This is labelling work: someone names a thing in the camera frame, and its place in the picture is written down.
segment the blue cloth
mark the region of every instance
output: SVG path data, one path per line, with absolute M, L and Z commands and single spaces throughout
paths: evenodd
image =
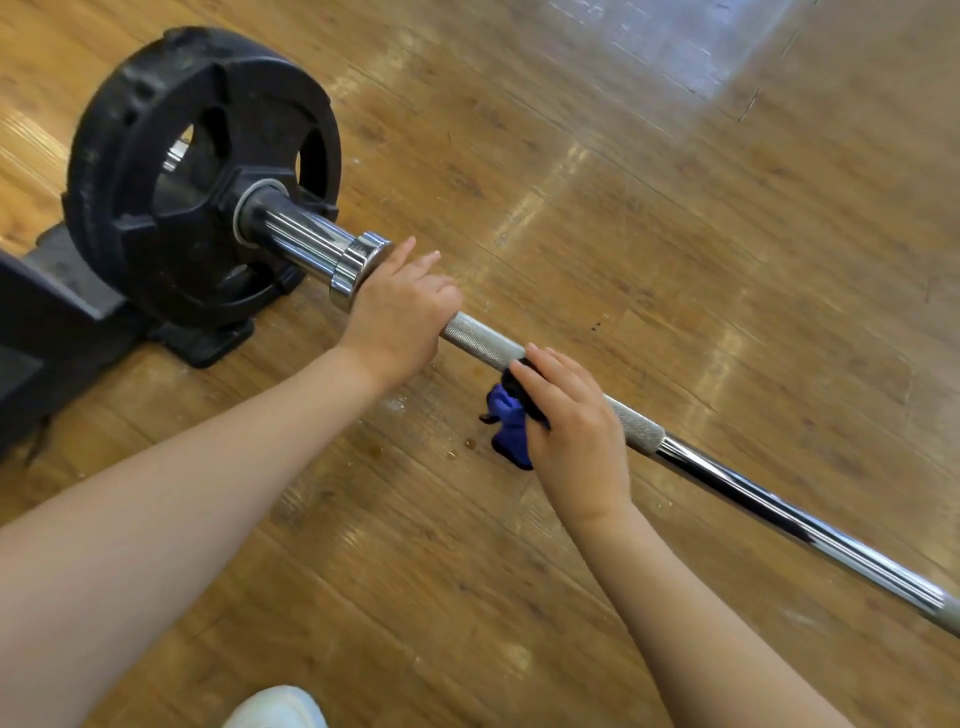
M 491 442 L 494 450 L 522 470 L 534 469 L 527 452 L 526 413 L 520 400 L 496 384 L 487 394 L 487 415 L 480 419 L 488 425 L 500 423 L 500 430 Z

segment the wooden floor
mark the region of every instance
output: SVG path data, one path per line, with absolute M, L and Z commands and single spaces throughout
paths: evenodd
M 326 88 L 340 222 L 444 253 L 466 311 L 960 592 L 952 0 L 9 0 L 0 244 L 60 217 L 97 84 L 216 24 Z M 205 372 L 144 345 L 0 466 L 16 517 L 336 340 L 308 283 Z M 332 728 L 655 726 L 649 674 L 442 345 L 276 504 L 88 725 L 218 726 L 294 683 Z M 858 725 L 960 724 L 960 641 L 631 456 L 670 545 Z

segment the rubber weight plate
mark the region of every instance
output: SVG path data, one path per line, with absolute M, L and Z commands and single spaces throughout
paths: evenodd
M 121 63 L 90 101 L 63 213 L 109 285 L 162 320 L 211 328 L 301 278 L 234 239 L 243 191 L 273 178 L 334 220 L 340 171 L 330 100 L 309 75 L 235 33 L 178 28 Z

